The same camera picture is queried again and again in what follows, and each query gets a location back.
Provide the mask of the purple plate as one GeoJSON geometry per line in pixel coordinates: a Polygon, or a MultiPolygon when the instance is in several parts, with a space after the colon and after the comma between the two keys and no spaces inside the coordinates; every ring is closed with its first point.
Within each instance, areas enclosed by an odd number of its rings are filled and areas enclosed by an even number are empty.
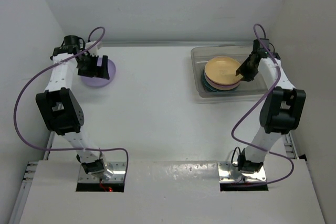
{"type": "Polygon", "coordinates": [[[88,87],[93,87],[93,88],[102,88],[107,86],[108,84],[110,84],[112,82],[112,80],[114,79],[115,75],[116,75],[116,66],[114,64],[114,62],[110,59],[108,59],[108,74],[110,79],[101,79],[101,78],[96,78],[96,77],[84,77],[81,76],[80,80],[82,81],[83,84],[85,84],[88,87]]]}
{"type": "Polygon", "coordinates": [[[219,89],[219,90],[230,90],[230,89],[234,89],[234,88],[236,88],[240,85],[240,82],[230,84],[230,85],[221,85],[221,84],[218,84],[216,82],[213,82],[209,78],[205,78],[205,80],[210,86],[212,86],[213,88],[219,89]]]}

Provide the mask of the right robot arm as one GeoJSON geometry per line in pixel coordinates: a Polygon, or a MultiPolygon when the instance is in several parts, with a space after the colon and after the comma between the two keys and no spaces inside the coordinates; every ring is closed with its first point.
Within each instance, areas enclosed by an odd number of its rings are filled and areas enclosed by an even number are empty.
{"type": "Polygon", "coordinates": [[[260,128],[237,159],[237,169],[243,173],[260,171],[266,154],[281,135],[298,127],[306,100],[305,91],[297,89],[289,81],[280,57],[270,52],[268,46],[269,39],[254,40],[250,55],[236,70],[236,75],[246,82],[253,81],[260,74],[268,89],[260,110],[260,128]]]}

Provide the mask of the teal scalloped plate back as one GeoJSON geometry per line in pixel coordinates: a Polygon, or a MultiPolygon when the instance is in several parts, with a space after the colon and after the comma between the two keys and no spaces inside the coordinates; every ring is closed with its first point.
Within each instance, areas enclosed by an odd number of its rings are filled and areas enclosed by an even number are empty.
{"type": "Polygon", "coordinates": [[[216,90],[214,88],[209,87],[207,84],[205,84],[205,81],[206,81],[205,78],[207,78],[207,76],[206,76],[205,73],[203,73],[202,77],[201,77],[201,82],[202,82],[202,85],[203,85],[205,90],[207,90],[208,92],[224,92],[224,91],[216,90]]]}

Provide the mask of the orange plate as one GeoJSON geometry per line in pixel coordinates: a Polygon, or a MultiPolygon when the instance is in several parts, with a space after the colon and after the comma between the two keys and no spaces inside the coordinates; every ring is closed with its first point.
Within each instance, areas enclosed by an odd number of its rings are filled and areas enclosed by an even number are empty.
{"type": "Polygon", "coordinates": [[[236,75],[241,63],[230,57],[215,57],[204,67],[206,76],[214,83],[230,86],[238,83],[242,76],[236,75]]]}

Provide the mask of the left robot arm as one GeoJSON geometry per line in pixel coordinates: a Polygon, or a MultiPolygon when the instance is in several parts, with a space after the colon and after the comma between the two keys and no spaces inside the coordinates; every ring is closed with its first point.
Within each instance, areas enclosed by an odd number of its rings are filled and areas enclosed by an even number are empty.
{"type": "Polygon", "coordinates": [[[44,92],[36,95],[36,103],[49,129],[66,139],[77,152],[77,160],[86,174],[103,179],[108,173],[108,164],[101,151],[94,147],[83,130],[85,117],[71,87],[75,74],[109,80],[108,57],[99,57],[85,52],[85,41],[68,35],[52,54],[55,64],[44,92]]]}

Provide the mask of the pink plate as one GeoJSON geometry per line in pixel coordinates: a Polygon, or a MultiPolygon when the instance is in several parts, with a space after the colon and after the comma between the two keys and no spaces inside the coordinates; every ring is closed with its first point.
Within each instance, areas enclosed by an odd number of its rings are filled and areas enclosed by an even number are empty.
{"type": "Polygon", "coordinates": [[[218,85],[218,84],[216,84],[216,83],[207,82],[207,81],[205,81],[205,84],[207,84],[207,85],[208,85],[209,87],[211,87],[211,88],[214,88],[214,89],[216,89],[216,90],[221,90],[221,91],[232,90],[232,89],[237,88],[237,87],[240,85],[239,82],[238,82],[238,83],[235,83],[235,84],[232,84],[232,85],[228,85],[228,86],[226,86],[226,85],[218,85]]]}

